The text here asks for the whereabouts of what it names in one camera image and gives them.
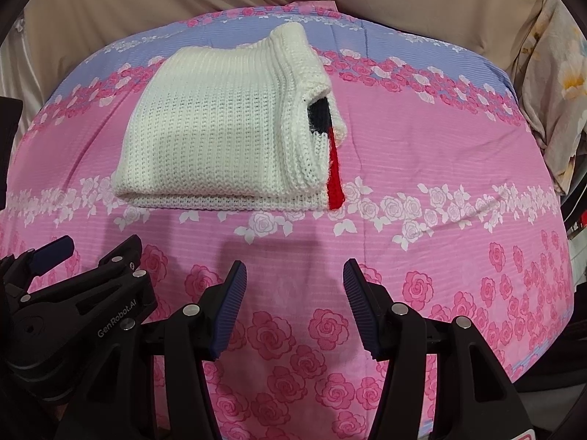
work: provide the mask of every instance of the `pink bedsheet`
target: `pink bedsheet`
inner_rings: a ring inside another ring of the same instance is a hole
[[[410,73],[401,61],[363,57],[344,76],[335,63],[353,53],[328,53],[321,51],[349,129],[339,148],[346,202],[335,212],[148,210],[116,199],[110,176],[126,123],[161,58],[110,75],[118,84],[124,71],[135,72],[142,82],[96,96],[93,81],[52,102],[73,110],[43,110],[10,169],[0,257],[64,234],[76,244],[74,256],[34,289],[91,269],[137,233],[141,267],[159,301],[151,319],[158,320],[197,302],[235,259],[246,264],[248,289],[228,351],[205,366],[227,439],[366,438],[387,364],[363,350],[342,286],[348,258],[423,316],[471,317],[513,379],[572,311],[558,201],[532,135],[515,124],[515,101],[500,96],[514,115],[492,120],[478,104],[449,104],[415,84],[398,86],[398,78],[369,79],[372,63]],[[448,80],[428,76],[440,85]],[[163,372],[157,358],[165,425]],[[430,357],[421,433],[430,430],[435,380]]]

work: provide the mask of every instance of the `knit ribbing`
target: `knit ribbing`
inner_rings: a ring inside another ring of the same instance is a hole
[[[299,23],[236,49],[182,48],[133,111],[114,192],[146,207],[324,208],[329,140],[307,115],[324,96],[341,139],[330,79]]]

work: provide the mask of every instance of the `white rose pattern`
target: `white rose pattern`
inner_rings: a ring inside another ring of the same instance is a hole
[[[438,224],[438,215],[434,210],[430,210],[429,208],[426,209],[424,213],[424,220],[426,220],[426,224],[433,228]]]
[[[44,189],[38,197],[33,196],[31,190],[20,191],[19,194],[9,192],[6,206],[8,218],[21,217],[23,224],[28,226],[39,216],[51,216],[55,225],[59,226],[72,220],[80,210],[87,218],[96,215],[98,210],[105,210],[108,215],[117,212],[112,222],[120,231],[139,220],[146,223],[153,209],[129,206],[116,198],[110,180],[109,176],[82,178],[77,189]],[[368,229],[370,223],[378,232],[385,226],[392,226],[395,233],[391,240],[407,250],[424,233],[434,235],[433,229],[441,224],[455,223],[460,229],[465,229],[478,220],[492,233],[504,223],[504,217],[512,216],[513,220],[525,218],[533,224],[547,212],[555,215],[559,210],[554,189],[544,190],[540,186],[527,187],[527,191],[520,192],[515,185],[493,185],[492,194],[482,194],[475,201],[462,185],[451,191],[446,184],[428,188],[419,183],[418,189],[427,197],[422,199],[413,193],[406,195],[398,192],[385,195],[378,201],[373,195],[366,197],[373,190],[364,185],[361,177],[356,177],[353,182],[343,185],[346,201],[340,209],[314,211],[310,220],[317,220],[326,214],[327,219],[333,222],[333,233],[337,237],[345,233],[358,233],[356,220],[364,220],[360,223],[364,230]],[[183,212],[180,223],[198,221],[203,213],[193,210]],[[223,222],[228,215],[234,214],[237,212],[218,212],[215,217]],[[283,212],[282,215],[252,212],[246,226],[237,226],[234,233],[244,236],[245,241],[251,244],[255,238],[276,233],[283,233],[287,237],[292,233],[294,223],[307,219],[305,212]]]

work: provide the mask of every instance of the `pink rose pattern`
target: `pink rose pattern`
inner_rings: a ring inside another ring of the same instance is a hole
[[[247,399],[228,385],[217,385],[216,390],[210,392],[210,401],[219,422],[242,422],[251,414]]]
[[[521,273],[524,269],[524,253],[519,247],[515,246],[513,249],[513,256],[515,267],[518,270],[518,273]]]
[[[526,321],[524,321],[524,319],[522,317],[517,317],[515,319],[514,331],[515,331],[516,337],[518,338],[518,341],[521,341],[522,338],[524,337],[525,329],[526,329]]]
[[[548,259],[544,253],[540,253],[540,267],[542,269],[542,273],[546,273],[548,271]]]
[[[430,368],[426,372],[426,383],[424,384],[424,394],[428,399],[436,399],[436,383],[438,378],[438,369]]]
[[[295,346],[291,326],[285,319],[258,311],[253,314],[252,323],[247,328],[248,341],[266,361],[281,358]]]
[[[451,310],[448,307],[441,306],[439,304],[433,305],[430,310],[430,319],[436,319],[437,321],[444,321],[450,323],[452,320]]]
[[[224,375],[224,367],[220,361],[204,362],[204,375],[207,383],[218,385]]]
[[[206,288],[213,285],[220,285],[222,282],[223,280],[216,273],[210,271],[205,266],[195,264],[190,274],[187,275],[184,286],[192,302],[197,303]]]
[[[490,308],[495,299],[495,281],[491,278],[481,280],[481,300],[485,302],[486,307]]]
[[[485,332],[485,328],[489,325],[489,317],[487,315],[487,310],[480,307],[477,309],[477,313],[473,318],[473,323],[477,330],[482,334]]]
[[[162,355],[153,357],[153,382],[157,387],[165,386],[165,359]]]
[[[526,293],[524,293],[522,295],[522,302],[520,303],[520,306],[519,306],[520,314],[522,314],[523,316],[527,316],[529,307],[530,307],[530,298],[528,297],[528,295]]]
[[[501,331],[500,331],[500,341],[501,344],[508,345],[512,339],[512,336],[514,334],[514,328],[512,327],[512,323],[510,323],[509,321],[504,321],[501,325]]]
[[[381,398],[383,381],[373,377],[361,379],[361,386],[356,391],[357,401],[365,410],[376,410]]]
[[[286,433],[276,426],[270,426],[265,432],[265,436],[259,440],[299,440],[299,437]]]
[[[542,239],[542,244],[544,245],[544,249],[548,250],[548,235],[547,232],[544,230],[540,230],[540,238]]]
[[[524,270],[524,286],[528,291],[532,288],[532,274],[528,270]]]
[[[348,320],[329,309],[316,309],[307,330],[324,351],[332,351],[349,338]]]
[[[339,413],[337,420],[332,423],[332,431],[340,439],[357,438],[357,435],[364,433],[366,429],[365,417],[347,411]]]
[[[389,367],[389,361],[382,361],[382,362],[377,363],[377,366],[375,367],[375,369],[377,370],[377,372],[379,373],[381,378],[385,379],[385,376],[387,375],[387,368],[388,367]]]
[[[506,253],[504,252],[504,247],[497,243],[490,243],[489,261],[495,268],[495,271],[501,273],[501,270],[504,269],[504,264],[506,264]]]
[[[265,392],[257,394],[251,402],[251,412],[263,426],[284,425],[291,420],[287,404],[278,402]]]
[[[306,380],[287,367],[276,366],[267,378],[267,387],[275,399],[283,403],[292,403],[307,395]]]
[[[65,260],[64,265],[68,278],[80,273],[80,255],[77,250],[74,250],[73,254]]]
[[[247,332],[243,323],[237,319],[234,323],[233,333],[230,335],[227,349],[229,351],[236,351],[245,345],[247,345]]]
[[[222,438],[226,440],[256,440],[256,437],[250,433],[247,426],[237,422],[225,422],[219,426]]]
[[[299,345],[289,363],[293,371],[304,379],[318,377],[327,370],[324,355],[307,345]]]
[[[551,241],[553,242],[554,249],[558,250],[558,233],[557,232],[551,233]]]
[[[438,102],[443,102],[459,110],[468,110],[472,114],[489,111],[496,120],[499,119],[506,124],[520,126],[524,122],[524,117],[518,107],[508,97],[503,97],[501,94],[487,91],[484,88],[478,88],[472,83],[465,84],[460,80],[455,82],[445,75],[433,73],[428,69],[417,70],[409,64],[400,67],[390,59],[374,61],[370,58],[354,58],[335,51],[314,49],[318,55],[324,56],[330,61],[324,64],[326,72],[330,75],[338,73],[343,81],[362,83],[368,87],[379,85],[392,93],[410,88],[418,93],[426,92]],[[377,76],[373,70],[374,66],[378,66],[389,75],[385,78]],[[414,78],[416,74],[424,76],[430,83],[426,86],[422,85]],[[462,96],[466,97],[466,101],[461,99],[455,88],[458,88]],[[481,104],[479,96],[485,98],[488,105]]]
[[[476,312],[477,307],[475,301],[470,293],[463,293],[458,291],[454,295],[454,306],[451,311],[453,319],[457,316],[467,316],[472,318]]]
[[[155,245],[145,246],[140,266],[149,273],[153,286],[157,286],[157,283],[163,281],[167,276],[168,262],[167,256]]]
[[[375,268],[370,268],[363,263],[359,263],[359,268],[363,272],[363,276],[365,276],[368,283],[375,283],[376,285],[382,283],[383,277]]]
[[[508,317],[510,319],[516,319],[519,313],[519,299],[515,296],[510,298],[508,302]]]
[[[334,410],[350,407],[354,399],[354,386],[347,382],[344,375],[334,373],[316,382],[316,402]]]
[[[500,340],[500,329],[495,323],[489,323],[487,332],[485,334],[485,340],[494,351],[497,349]]]
[[[404,301],[412,306],[413,310],[422,311],[434,295],[432,278],[425,273],[419,273],[417,271],[407,272],[406,281],[401,293],[403,294]]]
[[[508,275],[501,275],[500,294],[504,301],[511,296],[513,290],[510,277]]]

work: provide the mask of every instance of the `floral bedsheet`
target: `floral bedsheet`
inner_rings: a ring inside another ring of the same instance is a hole
[[[299,21],[331,76],[349,134],[346,201],[332,212],[203,212],[128,206],[112,193],[128,119],[163,61],[186,45],[234,47]],[[137,233],[163,319],[221,283],[248,290],[228,350],[205,372],[228,440],[363,440],[387,363],[363,349],[342,286],[348,258],[423,316],[473,319],[511,378],[572,311],[558,199],[507,76],[463,48],[333,9],[257,7],[180,21],[80,64],[34,119],[8,177],[0,256],[71,235],[74,256],[34,289],[94,267]],[[435,358],[421,433],[430,431]],[[164,367],[156,359],[158,419]]]

